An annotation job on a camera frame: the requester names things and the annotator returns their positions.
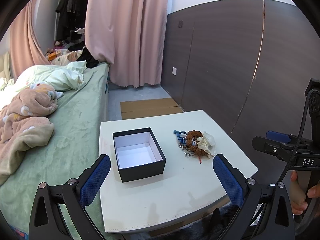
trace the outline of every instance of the white tabletop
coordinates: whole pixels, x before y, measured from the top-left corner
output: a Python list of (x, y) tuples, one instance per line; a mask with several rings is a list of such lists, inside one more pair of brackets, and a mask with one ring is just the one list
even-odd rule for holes
[[(166, 164), (161, 175), (123, 183), (117, 168), (113, 132), (151, 127)], [(104, 227), (110, 233), (150, 231), (176, 223), (209, 207), (226, 195), (212, 167), (213, 158), (186, 158), (177, 131), (199, 130), (214, 136), (217, 154), (249, 178), (257, 168), (236, 143), (203, 111), (102, 122), (99, 155), (111, 159), (111, 170), (100, 188)]]

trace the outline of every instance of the metal screw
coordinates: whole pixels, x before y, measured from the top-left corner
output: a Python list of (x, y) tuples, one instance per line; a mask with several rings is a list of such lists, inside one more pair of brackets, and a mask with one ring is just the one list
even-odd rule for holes
[(41, 183), (39, 184), (39, 188), (44, 188), (44, 187), (45, 187), (45, 185), (46, 185), (46, 183), (45, 183), (45, 182), (41, 182)]
[(249, 183), (250, 185), (254, 185), (254, 184), (256, 184), (256, 181), (255, 181), (253, 178), (249, 178), (249, 179), (248, 179), (248, 183)]
[(76, 181), (77, 181), (77, 180), (76, 180), (76, 179), (74, 179), (74, 178), (69, 179), (69, 180), (68, 180), (68, 184), (69, 184), (69, 185), (73, 185), (73, 184), (75, 184), (75, 183), (76, 183)]
[(282, 182), (278, 182), (278, 187), (280, 187), (280, 188), (284, 188), (284, 184), (282, 183)]

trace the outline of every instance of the black box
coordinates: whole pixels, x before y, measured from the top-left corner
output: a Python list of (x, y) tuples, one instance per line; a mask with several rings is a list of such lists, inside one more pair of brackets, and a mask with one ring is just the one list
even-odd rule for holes
[(122, 182), (163, 173), (165, 157), (150, 127), (114, 132), (113, 142)]

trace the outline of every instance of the cardboard sheet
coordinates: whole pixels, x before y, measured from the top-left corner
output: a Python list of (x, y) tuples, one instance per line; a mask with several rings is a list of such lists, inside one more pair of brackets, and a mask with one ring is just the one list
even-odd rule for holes
[(183, 113), (172, 98), (120, 102), (122, 119)]

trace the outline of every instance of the silver chain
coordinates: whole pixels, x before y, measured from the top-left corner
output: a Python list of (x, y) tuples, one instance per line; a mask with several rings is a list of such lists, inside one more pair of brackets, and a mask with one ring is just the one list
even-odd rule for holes
[(181, 150), (183, 151), (185, 157), (190, 157), (192, 155), (195, 155), (195, 153), (193, 151), (189, 150), (189, 147), (187, 147), (186, 145), (183, 145), (182, 143), (179, 142), (179, 148), (181, 148)]

